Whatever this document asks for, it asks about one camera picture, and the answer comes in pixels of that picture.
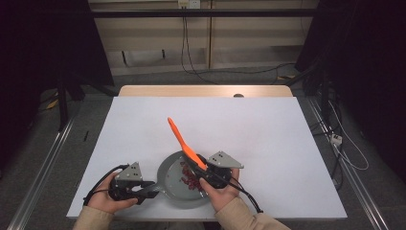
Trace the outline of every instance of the white table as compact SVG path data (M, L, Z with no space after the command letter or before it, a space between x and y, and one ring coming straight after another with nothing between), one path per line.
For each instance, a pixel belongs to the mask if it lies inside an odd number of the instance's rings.
M117 165L138 161L144 180L156 181L161 162L180 150L167 117L196 152L210 156L224 150L241 162L240 182L265 214L276 219L347 217L293 97L115 98L67 217L79 215L82 198ZM116 218L211 221L214 210L209 202L181 208L159 194Z

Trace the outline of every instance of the hand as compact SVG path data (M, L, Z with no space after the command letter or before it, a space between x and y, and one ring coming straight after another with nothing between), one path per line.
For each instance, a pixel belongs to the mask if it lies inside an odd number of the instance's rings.
M116 201L110 197L107 190L109 189L110 181L117 174L118 174L117 172L113 172L105 178L105 180L101 183L101 185L99 185L99 187L96 189L96 191L101 190L105 191L93 194L92 198L89 200L89 203L87 204L88 207L99 209L106 213L114 214L115 212L131 207L132 205L138 202L137 198Z
M230 181L237 185L236 180L239 178L239 169L232 169L231 177L232 179ZM202 177L199 179L199 182L204 191L209 195L210 201L216 212L220 211L230 201L237 197L239 193L237 189L230 185L227 185L224 189L215 189Z

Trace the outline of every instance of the sleeve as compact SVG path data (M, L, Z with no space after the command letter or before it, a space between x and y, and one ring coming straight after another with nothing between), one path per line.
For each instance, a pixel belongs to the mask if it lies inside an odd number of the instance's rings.
M110 224L113 217L114 216L112 214L106 213L104 211L88 206L83 206L82 210L80 211L78 220L75 223L74 230L107 230L108 225Z
M274 218L265 214L252 215L250 209L240 198L234 198L215 214L218 222L226 230L286 230L289 229Z

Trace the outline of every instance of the white paper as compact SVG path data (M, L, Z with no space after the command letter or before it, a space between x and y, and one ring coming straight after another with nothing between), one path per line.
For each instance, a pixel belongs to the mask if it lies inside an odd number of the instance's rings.
M244 165L240 183L277 219L342 219L337 195L296 98L115 98L67 214L109 170L138 161L144 180L156 181L162 161L181 148L168 117L197 153L223 150ZM247 205L255 212L245 195ZM180 208L164 195L122 212L118 219L213 220L208 202Z

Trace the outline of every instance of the orange spatula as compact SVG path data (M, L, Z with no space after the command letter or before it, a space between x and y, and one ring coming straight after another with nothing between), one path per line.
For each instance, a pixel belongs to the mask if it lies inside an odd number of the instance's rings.
M182 151L186 153L186 155L192 160L194 161L197 166L202 169L203 171L207 170L207 166L203 163L202 160L200 160L200 158L197 156L197 154L193 151L193 149L191 149L188 145L186 145L185 141L182 138L182 135L180 134L179 130L177 129L177 126L175 125L175 123L173 122L173 120L171 118L168 118L168 122L170 125L170 128L173 131L173 134L175 134L176 139L178 139L178 142L182 148Z

